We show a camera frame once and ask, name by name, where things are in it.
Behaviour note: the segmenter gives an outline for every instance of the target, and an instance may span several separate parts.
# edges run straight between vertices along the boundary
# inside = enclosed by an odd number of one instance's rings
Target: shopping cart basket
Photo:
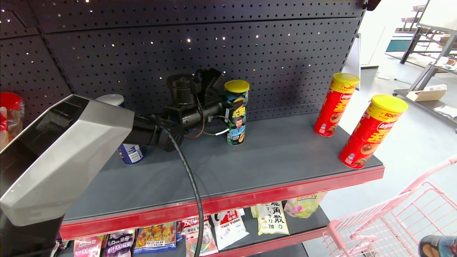
[[[425,179],[455,164],[454,156],[413,181],[386,202],[333,220],[324,242],[334,257],[417,257],[424,236],[457,236],[457,205]]]

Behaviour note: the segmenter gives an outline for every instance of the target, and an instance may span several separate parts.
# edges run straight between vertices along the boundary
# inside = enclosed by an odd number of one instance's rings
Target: white wall
[[[414,5],[425,4],[426,0],[382,0],[374,11],[367,11],[360,24],[362,67],[380,65],[395,28],[401,18],[414,17]]]

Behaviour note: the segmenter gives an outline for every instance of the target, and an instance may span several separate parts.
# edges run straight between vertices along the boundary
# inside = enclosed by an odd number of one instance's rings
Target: black pegboard
[[[78,94],[121,93],[128,108],[157,112],[170,103],[166,77],[214,67],[251,83],[255,110],[323,101],[357,24],[338,18],[128,27],[48,40]]]
[[[70,94],[39,36],[0,41],[0,90],[24,99],[26,125]]]
[[[38,34],[26,2],[0,1],[0,21],[0,39]]]
[[[41,0],[32,6],[45,33],[305,18],[361,17],[361,0],[93,1]]]
[[[93,98],[121,93],[128,108],[149,113],[170,103],[167,76],[214,67],[251,83],[250,119],[318,112],[356,36],[363,2],[42,0],[30,1],[30,9],[26,1],[7,1],[18,23],[7,24],[2,37],[14,38],[1,43],[42,32],[48,49],[39,43],[46,55],[40,69],[48,72],[30,80],[18,74],[22,69],[2,71],[13,74],[2,76],[2,89],[8,85],[33,99],[29,115],[69,94],[69,87]],[[23,56],[3,58],[6,51],[2,47],[2,66],[22,62]],[[41,80],[58,82],[39,99],[31,92],[44,89]]]

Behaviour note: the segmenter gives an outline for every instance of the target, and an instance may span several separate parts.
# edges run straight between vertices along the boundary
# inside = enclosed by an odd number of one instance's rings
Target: black cable
[[[200,256],[200,250],[202,248],[202,241],[203,241],[203,205],[202,205],[202,200],[200,199],[200,193],[198,192],[197,184],[195,183],[194,175],[192,174],[191,168],[189,167],[189,164],[187,163],[186,158],[184,157],[184,154],[181,151],[181,148],[179,148],[178,143],[176,140],[173,138],[171,133],[162,125],[160,122],[157,122],[159,127],[168,135],[170,138],[171,142],[176,148],[176,151],[178,151],[179,157],[181,157],[181,161],[184,164],[184,167],[186,168],[187,175],[189,176],[189,180],[191,181],[192,185],[192,190],[194,191],[195,195],[195,201],[197,202],[197,208],[198,208],[198,239],[197,239],[197,245],[195,248],[195,253],[194,257],[199,257]]]
[[[408,84],[408,85],[412,85],[411,83],[403,81],[403,80],[398,80],[398,79],[393,79],[393,80],[394,81],[398,81],[398,82],[402,82],[402,83],[405,83],[405,84]]]

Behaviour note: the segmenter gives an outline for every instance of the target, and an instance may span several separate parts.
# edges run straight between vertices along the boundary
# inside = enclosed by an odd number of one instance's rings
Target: blue chip can
[[[144,159],[139,145],[122,144],[117,150],[126,165],[135,165]]]
[[[96,100],[124,108],[124,97],[119,94],[104,95]],[[126,165],[135,165],[144,159],[139,145],[121,144],[117,150]]]

